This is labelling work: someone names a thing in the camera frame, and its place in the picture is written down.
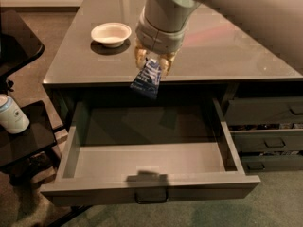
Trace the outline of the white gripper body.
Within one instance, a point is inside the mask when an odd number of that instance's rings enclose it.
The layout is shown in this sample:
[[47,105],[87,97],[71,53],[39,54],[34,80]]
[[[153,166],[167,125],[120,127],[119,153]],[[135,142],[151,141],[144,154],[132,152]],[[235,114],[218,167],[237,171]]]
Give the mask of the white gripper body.
[[158,55],[175,53],[184,40],[187,28],[187,10],[143,8],[135,34],[139,44]]

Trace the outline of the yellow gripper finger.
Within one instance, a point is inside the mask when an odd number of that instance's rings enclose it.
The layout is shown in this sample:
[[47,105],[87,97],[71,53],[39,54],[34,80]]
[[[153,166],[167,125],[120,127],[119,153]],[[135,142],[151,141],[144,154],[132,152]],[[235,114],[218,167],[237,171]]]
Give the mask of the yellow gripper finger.
[[146,62],[147,49],[142,45],[142,43],[135,39],[134,57],[135,64],[138,69],[142,69]]
[[165,77],[169,74],[169,70],[173,65],[175,57],[176,57],[175,52],[168,53],[168,54],[162,54],[158,57],[162,77]]

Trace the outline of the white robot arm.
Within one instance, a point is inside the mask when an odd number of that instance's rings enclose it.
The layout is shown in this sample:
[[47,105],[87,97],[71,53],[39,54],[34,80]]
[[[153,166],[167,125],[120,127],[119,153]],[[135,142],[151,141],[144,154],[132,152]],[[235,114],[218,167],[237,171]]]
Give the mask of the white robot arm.
[[181,48],[191,13],[204,4],[279,56],[303,67],[303,0],[146,0],[135,34],[134,57],[141,68],[146,54],[159,56],[168,72]]

